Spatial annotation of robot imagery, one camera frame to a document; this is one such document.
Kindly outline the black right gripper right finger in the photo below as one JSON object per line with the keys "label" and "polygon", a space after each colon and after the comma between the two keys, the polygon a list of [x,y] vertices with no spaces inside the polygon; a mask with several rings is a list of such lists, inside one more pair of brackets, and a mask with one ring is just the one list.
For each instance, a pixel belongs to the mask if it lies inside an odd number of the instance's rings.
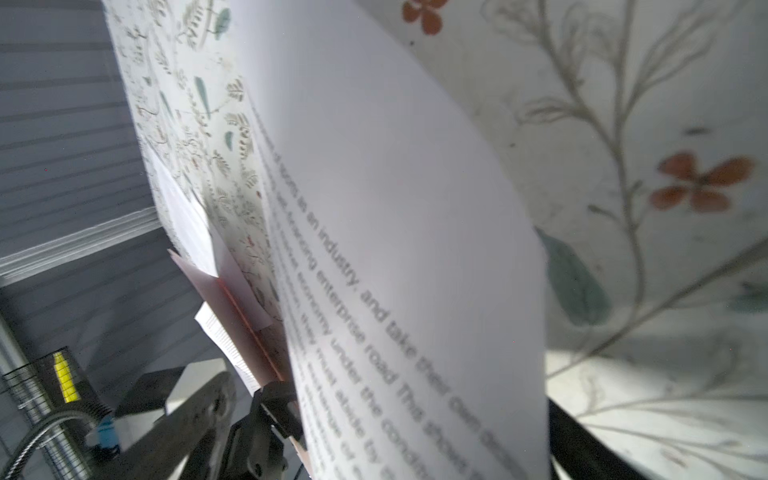
{"label": "black right gripper right finger", "polygon": [[646,479],[552,399],[548,416],[551,458],[571,479]]}

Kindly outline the printed paper sheets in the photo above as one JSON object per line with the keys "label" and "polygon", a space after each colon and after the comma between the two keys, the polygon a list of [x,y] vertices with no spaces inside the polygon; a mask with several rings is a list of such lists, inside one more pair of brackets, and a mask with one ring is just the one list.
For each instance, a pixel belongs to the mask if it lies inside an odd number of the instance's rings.
{"label": "printed paper sheets", "polygon": [[354,1],[235,1],[315,479],[546,479],[545,268],[492,148]]}

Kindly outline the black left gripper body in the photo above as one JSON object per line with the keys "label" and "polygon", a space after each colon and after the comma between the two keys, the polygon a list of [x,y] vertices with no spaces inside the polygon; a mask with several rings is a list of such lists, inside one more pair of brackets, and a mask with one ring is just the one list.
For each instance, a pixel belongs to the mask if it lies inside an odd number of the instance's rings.
{"label": "black left gripper body", "polygon": [[273,381],[253,394],[249,412],[232,425],[219,479],[281,479],[287,468],[284,441],[303,439],[296,388]]}

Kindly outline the pink file folder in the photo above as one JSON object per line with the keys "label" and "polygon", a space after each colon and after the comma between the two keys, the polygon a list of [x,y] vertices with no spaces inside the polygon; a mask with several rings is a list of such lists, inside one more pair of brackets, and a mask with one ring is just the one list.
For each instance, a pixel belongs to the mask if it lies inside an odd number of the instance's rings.
{"label": "pink file folder", "polygon": [[251,325],[245,310],[225,282],[200,270],[173,250],[168,253],[204,302],[209,304],[260,387],[275,381],[287,381],[289,377],[280,372],[275,361],[269,356],[258,330]]}

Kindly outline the printed paper sheet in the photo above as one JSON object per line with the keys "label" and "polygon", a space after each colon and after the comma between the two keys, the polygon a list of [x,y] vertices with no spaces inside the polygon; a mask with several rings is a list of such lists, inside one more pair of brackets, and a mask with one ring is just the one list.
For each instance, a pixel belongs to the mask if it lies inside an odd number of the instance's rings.
{"label": "printed paper sheet", "polygon": [[170,222],[178,265],[221,320],[239,320],[255,331],[273,324],[242,270],[195,195],[186,194],[158,154],[149,149],[157,195]]}
{"label": "printed paper sheet", "polygon": [[225,331],[224,326],[219,322],[207,302],[201,305],[194,318],[203,332],[213,341],[234,367],[246,390],[250,394],[254,394],[260,388],[259,383],[247,366],[245,359],[237,350],[232,338]]}

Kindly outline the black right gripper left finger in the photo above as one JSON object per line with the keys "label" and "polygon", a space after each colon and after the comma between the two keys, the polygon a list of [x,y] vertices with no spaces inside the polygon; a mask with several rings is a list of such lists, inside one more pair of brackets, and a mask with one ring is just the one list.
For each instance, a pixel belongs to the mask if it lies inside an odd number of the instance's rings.
{"label": "black right gripper left finger", "polygon": [[182,479],[216,479],[221,472],[236,398],[224,371],[197,390],[137,444],[111,460],[95,479],[168,479],[179,464]]}

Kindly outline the printed paper sheet back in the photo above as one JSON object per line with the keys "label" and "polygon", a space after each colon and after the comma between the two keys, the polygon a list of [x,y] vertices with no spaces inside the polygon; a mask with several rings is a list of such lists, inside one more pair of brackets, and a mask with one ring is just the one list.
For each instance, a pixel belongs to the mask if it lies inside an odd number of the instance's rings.
{"label": "printed paper sheet back", "polygon": [[157,195],[170,222],[178,265],[221,320],[239,320],[255,331],[273,324],[242,270],[195,195],[186,194],[158,154],[149,149]]}

